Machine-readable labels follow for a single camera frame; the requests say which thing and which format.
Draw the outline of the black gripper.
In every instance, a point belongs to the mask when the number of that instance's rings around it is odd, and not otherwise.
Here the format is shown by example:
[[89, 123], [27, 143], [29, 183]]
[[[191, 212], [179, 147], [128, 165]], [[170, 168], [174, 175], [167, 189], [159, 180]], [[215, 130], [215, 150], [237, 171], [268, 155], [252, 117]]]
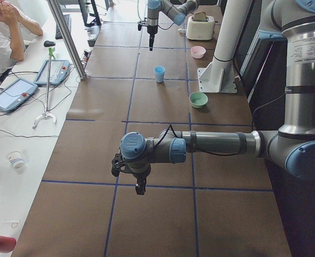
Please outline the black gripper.
[[153, 51], [153, 44], [155, 40], [155, 35], [158, 33], [158, 26], [147, 26], [147, 32], [149, 36], [149, 50]]
[[136, 185], [135, 191], [137, 195], [145, 195], [146, 192], [146, 183], [147, 183], [147, 176], [150, 175], [150, 168], [143, 167], [143, 168], [130, 168], [131, 173], [136, 178]]

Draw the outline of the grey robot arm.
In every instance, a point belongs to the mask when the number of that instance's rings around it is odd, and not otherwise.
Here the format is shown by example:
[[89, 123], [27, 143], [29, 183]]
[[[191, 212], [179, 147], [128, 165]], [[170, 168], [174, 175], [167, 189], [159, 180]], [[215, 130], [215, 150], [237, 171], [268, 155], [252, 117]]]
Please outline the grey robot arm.
[[287, 40], [285, 121], [276, 131], [221, 133], [161, 131], [157, 138], [125, 134], [112, 160], [112, 174], [133, 175], [138, 195], [145, 193], [153, 163], [182, 163], [187, 153], [253, 154], [289, 174], [315, 181], [315, 1], [263, 1], [262, 38]]
[[184, 22], [186, 15], [196, 11], [198, 6], [199, 1], [197, 0], [184, 1], [184, 3], [178, 7], [170, 1], [148, 0], [147, 17], [145, 18], [142, 26], [147, 28], [147, 32], [149, 34], [149, 50], [153, 51], [155, 35], [158, 33], [158, 20], [160, 12], [172, 20], [174, 24], [180, 26]]

